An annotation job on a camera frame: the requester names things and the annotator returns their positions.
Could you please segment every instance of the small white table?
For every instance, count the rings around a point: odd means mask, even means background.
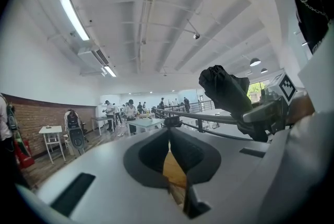
[[[149,118],[149,117],[156,118],[156,115],[154,113],[149,113],[149,114],[143,113],[143,114],[138,115],[137,117],[140,118],[140,119]]]
[[[131,136],[129,125],[142,127],[145,129],[146,132],[149,130],[150,127],[162,124],[164,121],[165,121],[164,119],[137,119],[133,121],[128,121],[126,123],[128,135]]]
[[[44,136],[44,141],[45,141],[47,153],[49,154],[51,163],[53,163],[53,160],[51,158],[51,154],[50,154],[48,145],[50,145],[51,150],[53,152],[53,148],[52,148],[53,144],[59,144],[59,147],[60,147],[60,149],[62,151],[62,155],[63,155],[64,161],[66,162],[66,159],[65,159],[65,156],[64,156],[64,153],[63,153],[63,146],[62,146],[62,142],[61,142],[61,138],[60,138],[60,134],[62,132],[63,132],[62,126],[50,126],[49,128],[47,128],[46,126],[44,126],[39,131],[39,134],[43,134],[43,136]]]
[[[105,117],[105,116],[104,116],[104,117],[92,117],[92,127],[93,127],[93,131],[95,130],[95,127],[94,127],[94,121],[96,121],[97,124],[98,124],[98,127],[99,127],[100,136],[102,136],[102,134],[101,134],[101,128],[100,128],[99,122],[103,121],[103,125],[104,125],[105,121],[108,121],[108,120],[113,120],[113,119],[112,119],[112,118],[107,118],[107,117]],[[114,132],[114,124],[111,125],[111,128],[112,128],[112,130],[113,130],[113,132]]]

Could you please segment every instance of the air conditioner vent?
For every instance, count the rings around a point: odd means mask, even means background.
[[[104,57],[103,53],[101,50],[97,50],[96,53],[98,54],[98,56],[100,57],[100,59],[104,62],[103,65],[108,65],[109,62],[107,61],[106,57]]]

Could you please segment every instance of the railing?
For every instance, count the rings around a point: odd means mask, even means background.
[[[195,113],[186,113],[186,112],[161,110],[161,109],[155,109],[155,110],[157,111],[156,117],[158,117],[158,118],[167,118],[167,117],[172,117],[172,116],[178,115],[178,116],[184,116],[184,117],[196,119],[197,120],[197,123],[196,123],[197,126],[190,125],[190,124],[184,123],[184,122],[182,124],[186,125],[186,126],[189,126],[189,127],[192,127],[192,128],[198,130],[201,133],[209,133],[209,134],[216,135],[216,136],[219,136],[219,137],[231,138],[231,139],[237,139],[237,140],[252,140],[251,138],[234,137],[234,136],[214,132],[212,130],[207,130],[207,129],[203,128],[203,121],[236,125],[236,120],[231,116],[195,114]]]
[[[200,113],[215,109],[213,101],[201,101],[190,104],[165,107],[165,110],[172,112]]]

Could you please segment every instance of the floor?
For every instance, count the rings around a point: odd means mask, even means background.
[[[86,135],[88,143],[86,143],[85,151],[92,149],[98,145],[112,142],[119,139],[126,139],[128,137],[126,124],[118,124],[115,132],[108,132],[104,128],[101,129],[102,136],[99,135],[99,130],[90,132]],[[67,164],[71,163],[75,156],[69,154],[69,151],[63,147],[66,162],[64,162],[60,149],[51,152],[51,156],[54,164],[51,163],[48,154],[35,160],[35,164],[23,169],[22,173],[28,184],[33,191],[39,189],[45,180],[47,180],[53,173],[60,170]],[[186,175],[174,159],[171,152],[168,153],[165,163],[163,175],[166,176],[170,183],[170,193],[174,200],[180,207],[183,205],[185,188],[186,188]]]

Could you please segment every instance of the ceiling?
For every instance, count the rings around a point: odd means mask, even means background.
[[[271,24],[279,26],[277,11],[271,9],[275,0],[268,1],[270,9],[262,8],[261,1],[72,0],[89,41],[75,33],[59,0],[22,3],[47,39],[83,74],[94,69],[78,58],[79,49],[99,47],[116,74],[129,77],[199,74],[214,64],[245,76],[253,57],[262,61],[253,74],[263,67],[279,70],[273,38],[280,31],[271,31]],[[200,34],[198,40],[189,21]]]

